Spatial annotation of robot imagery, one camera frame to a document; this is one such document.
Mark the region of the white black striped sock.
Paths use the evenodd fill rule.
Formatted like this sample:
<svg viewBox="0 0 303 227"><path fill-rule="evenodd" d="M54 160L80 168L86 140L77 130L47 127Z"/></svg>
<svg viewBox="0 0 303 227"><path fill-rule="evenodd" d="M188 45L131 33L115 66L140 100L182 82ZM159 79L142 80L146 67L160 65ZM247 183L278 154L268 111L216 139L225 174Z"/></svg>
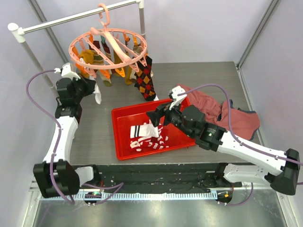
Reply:
<svg viewBox="0 0 303 227"><path fill-rule="evenodd" d="M95 101L96 101L96 103L97 104L101 104L102 97L101 97L101 92L99 90L99 87L98 87L97 83L95 84L94 92L93 93L95 94Z"/></svg>
<svg viewBox="0 0 303 227"><path fill-rule="evenodd" d="M137 137L159 137L158 127L152 124L133 125L130 128L130 138Z"/></svg>

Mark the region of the red white striped sock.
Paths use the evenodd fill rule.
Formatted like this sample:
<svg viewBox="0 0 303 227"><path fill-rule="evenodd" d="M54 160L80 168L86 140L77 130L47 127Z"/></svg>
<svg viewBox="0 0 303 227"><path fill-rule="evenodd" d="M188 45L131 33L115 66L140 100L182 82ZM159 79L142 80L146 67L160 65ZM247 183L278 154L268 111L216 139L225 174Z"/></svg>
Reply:
<svg viewBox="0 0 303 227"><path fill-rule="evenodd" d="M138 139L139 144L141 147L148 147L150 143L152 143L152 137L140 137Z"/></svg>
<svg viewBox="0 0 303 227"><path fill-rule="evenodd" d="M144 148L159 150L169 147L166 144L166 142L168 141L168 130L161 123L158 125L158 132L159 132L159 137L157 138L152 137L152 143L150 143L148 147L144 147Z"/></svg>

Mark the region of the red santa sock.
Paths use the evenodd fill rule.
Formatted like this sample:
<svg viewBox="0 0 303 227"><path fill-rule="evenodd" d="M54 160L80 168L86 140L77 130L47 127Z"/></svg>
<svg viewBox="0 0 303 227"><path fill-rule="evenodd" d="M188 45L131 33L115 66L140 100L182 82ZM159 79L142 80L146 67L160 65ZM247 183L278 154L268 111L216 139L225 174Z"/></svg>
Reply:
<svg viewBox="0 0 303 227"><path fill-rule="evenodd" d="M130 151L141 152L142 145L138 141L130 141L129 149Z"/></svg>

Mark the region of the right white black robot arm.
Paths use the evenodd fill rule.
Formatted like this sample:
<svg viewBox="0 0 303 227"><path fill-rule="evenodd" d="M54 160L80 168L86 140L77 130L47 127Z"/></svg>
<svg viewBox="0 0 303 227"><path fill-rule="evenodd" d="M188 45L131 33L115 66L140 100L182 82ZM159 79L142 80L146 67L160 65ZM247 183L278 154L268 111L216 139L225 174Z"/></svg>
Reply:
<svg viewBox="0 0 303 227"><path fill-rule="evenodd" d="M176 106L169 108L166 103L146 114L154 126L158 126L160 119L164 118L164 125L174 125L202 149L229 154L251 163L243 167L227 164L224 170L214 174L216 185L224 187L229 182L264 183L279 193L295 195L300 171L298 151L266 148L234 136L231 131L207 122L205 114L194 105L181 111Z"/></svg>

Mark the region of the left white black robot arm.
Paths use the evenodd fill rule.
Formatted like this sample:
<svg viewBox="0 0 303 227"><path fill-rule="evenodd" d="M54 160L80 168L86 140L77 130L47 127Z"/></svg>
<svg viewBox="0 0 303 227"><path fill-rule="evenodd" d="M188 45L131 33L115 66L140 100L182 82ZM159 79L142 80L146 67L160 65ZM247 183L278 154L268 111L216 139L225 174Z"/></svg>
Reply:
<svg viewBox="0 0 303 227"><path fill-rule="evenodd" d="M52 118L55 131L49 150L42 163L35 164L33 174L44 198L71 196L86 184L95 189L101 177L96 165L74 168L70 164L70 153L75 132L82 114L81 100L96 95L100 103L100 92L95 80L62 78L56 82L57 108Z"/></svg>

